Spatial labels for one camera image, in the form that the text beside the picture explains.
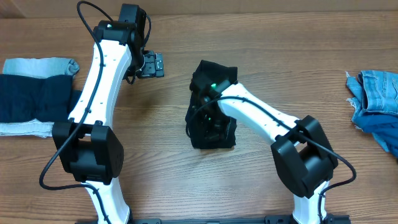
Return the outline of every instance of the denim fabric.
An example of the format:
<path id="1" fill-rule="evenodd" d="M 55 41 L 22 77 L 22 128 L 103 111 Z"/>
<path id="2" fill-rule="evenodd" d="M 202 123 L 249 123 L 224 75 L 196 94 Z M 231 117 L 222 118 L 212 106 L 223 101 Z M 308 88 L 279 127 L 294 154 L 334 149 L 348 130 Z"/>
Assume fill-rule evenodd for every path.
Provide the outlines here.
<path id="1" fill-rule="evenodd" d="M 365 70 L 357 81 L 347 73 L 346 85 L 354 95 L 347 99 L 355 108 L 352 122 L 398 157 L 398 74 Z"/>

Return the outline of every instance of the wooden table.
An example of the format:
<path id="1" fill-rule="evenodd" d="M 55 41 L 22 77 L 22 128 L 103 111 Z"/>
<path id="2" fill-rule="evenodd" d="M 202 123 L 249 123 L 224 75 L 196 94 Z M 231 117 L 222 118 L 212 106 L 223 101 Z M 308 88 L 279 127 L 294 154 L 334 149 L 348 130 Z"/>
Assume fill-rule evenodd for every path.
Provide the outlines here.
<path id="1" fill-rule="evenodd" d="M 91 26 L 102 17 L 88 18 Z M 120 175 L 136 218 L 233 218 L 290 214 L 292 194 L 271 150 L 238 123 L 234 150 L 199 151 L 185 135 L 192 73 L 201 59 L 237 66 L 238 79 L 278 110 L 319 119 L 358 179 L 328 193 L 326 208 L 353 223 L 398 223 L 398 165 L 351 123 L 345 71 L 398 72 L 398 12 L 153 16 L 147 49 L 164 54 L 164 78 L 123 83 L 114 132 L 124 146 Z M 79 19 L 0 20 L 0 62 L 68 57 L 82 89 L 93 40 Z M 39 174 L 55 152 L 51 138 L 0 138 L 0 223 L 73 223 L 96 213 L 84 189 L 50 192 Z M 349 178 L 342 164 L 332 182 Z M 49 185 L 71 184 L 59 160 Z"/>

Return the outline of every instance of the blue denim jeans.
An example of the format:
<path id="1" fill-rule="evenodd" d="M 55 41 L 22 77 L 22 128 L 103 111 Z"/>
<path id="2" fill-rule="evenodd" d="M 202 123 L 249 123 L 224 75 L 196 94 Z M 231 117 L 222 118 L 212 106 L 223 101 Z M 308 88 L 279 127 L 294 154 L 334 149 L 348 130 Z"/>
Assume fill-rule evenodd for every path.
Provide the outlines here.
<path id="1" fill-rule="evenodd" d="M 398 129 L 392 131 L 393 138 L 396 141 L 390 141 L 390 135 L 386 136 L 385 131 L 377 131 L 377 125 L 372 128 L 364 127 L 362 118 L 365 116 L 377 116 L 378 114 L 388 114 L 394 118 L 398 117 L 398 74 L 391 72 L 381 72 L 374 70 L 361 71 L 358 75 L 358 81 L 347 73 L 347 87 L 351 90 L 354 98 L 347 99 L 355 108 L 352 121 L 357 128 L 372 133 L 375 140 L 386 152 L 392 152 L 398 156 Z M 380 124 L 380 129 L 385 128 L 385 120 Z"/>

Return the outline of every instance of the black cloth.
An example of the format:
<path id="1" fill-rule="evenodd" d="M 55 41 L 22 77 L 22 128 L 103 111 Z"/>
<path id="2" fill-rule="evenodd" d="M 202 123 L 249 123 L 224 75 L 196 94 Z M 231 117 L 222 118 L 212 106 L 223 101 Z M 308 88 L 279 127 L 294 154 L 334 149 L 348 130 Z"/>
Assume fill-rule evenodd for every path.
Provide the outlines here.
<path id="1" fill-rule="evenodd" d="M 72 90 L 72 81 L 71 75 L 0 75 L 0 123 L 67 121 L 81 95 Z"/>
<path id="2" fill-rule="evenodd" d="M 206 75 L 214 80 L 228 78 L 230 83 L 235 83 L 238 78 L 238 68 L 225 67 L 214 62 L 202 60 L 195 73 L 193 73 L 193 77 L 199 75 Z M 235 146 L 236 120 L 234 118 L 229 118 L 229 124 L 224 132 L 226 138 L 221 138 L 216 141 L 210 141 L 206 138 L 208 126 L 203 122 L 203 115 L 201 113 L 198 113 L 197 117 L 195 117 L 192 122 L 188 123 L 192 114 L 195 112 L 195 108 L 199 108 L 200 106 L 200 100 L 197 99 L 194 94 L 191 94 L 190 105 L 185 121 L 188 125 L 192 146 L 196 149 L 232 148 Z"/>

